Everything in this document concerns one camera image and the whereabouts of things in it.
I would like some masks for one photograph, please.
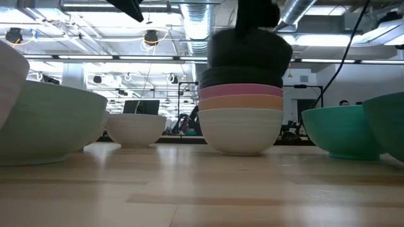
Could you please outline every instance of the desk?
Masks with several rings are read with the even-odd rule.
[[[404,164],[328,158],[315,146],[261,157],[207,145],[119,149],[0,168],[4,227],[404,226]]]

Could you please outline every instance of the black cable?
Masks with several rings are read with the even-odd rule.
[[[351,34],[349,43],[348,43],[348,45],[347,45],[347,48],[345,49],[345,53],[343,54],[340,67],[338,67],[338,69],[336,70],[334,76],[330,79],[330,81],[328,82],[328,84],[325,86],[323,92],[321,92],[321,94],[318,96],[317,100],[314,102],[314,104],[313,104],[313,106],[312,106],[311,108],[314,108],[314,107],[317,105],[317,103],[320,101],[320,99],[323,98],[324,93],[326,92],[326,90],[330,87],[331,83],[334,81],[334,79],[336,78],[336,76],[340,73],[340,71],[341,71],[341,69],[342,69],[342,66],[343,66],[343,64],[345,63],[345,59],[347,58],[347,55],[348,55],[348,52],[349,52],[349,48],[351,48],[352,40],[354,39],[354,36],[355,36],[355,34],[356,34],[356,31],[358,30],[359,24],[360,24],[360,22],[362,21],[362,18],[364,17],[365,12],[366,12],[366,9],[367,9],[367,7],[368,7],[368,5],[369,5],[370,2],[371,2],[371,0],[367,0],[366,3],[365,3],[365,5],[364,5],[364,8],[363,8],[362,11],[360,12],[359,18],[358,18],[358,20],[357,20],[357,22],[356,22],[356,24],[355,24],[355,27],[353,28],[353,31],[352,31],[352,34]],[[296,128],[296,131],[295,131],[295,132],[296,132],[297,134],[299,133],[300,127],[301,127],[302,125],[304,125],[304,124],[303,124],[303,118],[302,118],[302,121],[301,121],[300,125],[297,126],[297,128]]]

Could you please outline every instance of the person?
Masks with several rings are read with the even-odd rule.
[[[346,100],[340,101],[340,106],[346,106],[346,105],[349,105],[348,101],[346,101]]]

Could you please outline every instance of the teal bowl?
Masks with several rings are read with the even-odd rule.
[[[302,112],[307,135],[332,158],[378,160],[381,147],[361,105],[326,107]]]
[[[26,81],[0,129],[0,165],[64,160],[97,133],[106,105],[89,91]]]
[[[365,117],[382,148],[404,162],[404,92],[363,102]]]

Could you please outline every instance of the ceramic bowl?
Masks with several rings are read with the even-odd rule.
[[[204,110],[198,113],[206,142],[234,156],[257,156],[276,141],[283,112],[253,108]]]
[[[210,67],[269,69],[271,75],[278,78],[285,74],[292,54],[292,47],[282,37],[257,28],[249,29],[242,40],[235,34],[235,29],[225,29],[213,34],[208,43]]]
[[[222,84],[199,90],[199,101],[227,95],[275,95],[282,97],[282,89],[264,84]]]
[[[98,131],[107,99],[101,95],[25,81],[0,129],[0,165],[62,161]]]
[[[384,151],[404,162],[404,92],[363,102],[365,116]]]
[[[199,88],[208,88],[221,84],[265,84],[282,88],[282,77],[274,76],[267,69],[248,66],[222,66],[205,70],[198,76]]]
[[[306,110],[302,117],[307,135],[330,157],[378,160],[382,153],[361,105]]]
[[[96,142],[102,136],[102,134],[104,133],[105,128],[107,127],[108,116],[109,116],[109,112],[105,111],[97,133],[94,135],[93,139],[86,144],[86,146]]]
[[[166,118],[159,115],[121,113],[109,115],[107,132],[122,148],[145,147],[156,142],[165,130]]]
[[[0,41],[0,129],[17,101],[29,70],[24,56]]]
[[[227,95],[199,102],[199,110],[218,108],[265,108],[283,109],[283,98],[275,95]]]

